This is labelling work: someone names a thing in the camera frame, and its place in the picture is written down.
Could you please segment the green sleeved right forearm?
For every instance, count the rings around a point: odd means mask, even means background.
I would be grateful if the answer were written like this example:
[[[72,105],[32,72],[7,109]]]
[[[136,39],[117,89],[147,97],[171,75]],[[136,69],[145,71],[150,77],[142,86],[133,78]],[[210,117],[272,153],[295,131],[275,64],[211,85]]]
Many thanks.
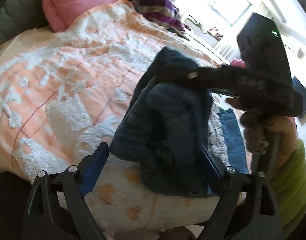
[[[306,151],[301,139],[292,157],[271,180],[284,237],[296,229],[306,214]]]

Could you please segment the person's right hand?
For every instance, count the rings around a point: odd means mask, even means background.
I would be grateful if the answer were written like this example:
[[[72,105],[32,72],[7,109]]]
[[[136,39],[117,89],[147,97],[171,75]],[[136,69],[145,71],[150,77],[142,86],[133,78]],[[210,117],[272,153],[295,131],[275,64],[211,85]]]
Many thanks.
[[[280,133],[281,139],[275,168],[279,169],[286,164],[297,149],[297,130],[294,120],[281,115],[263,120],[255,111],[246,111],[239,98],[228,98],[226,102],[235,109],[244,111],[240,123],[244,127],[247,150],[253,155],[266,154],[269,142],[264,136],[264,131],[267,129],[272,133]]]

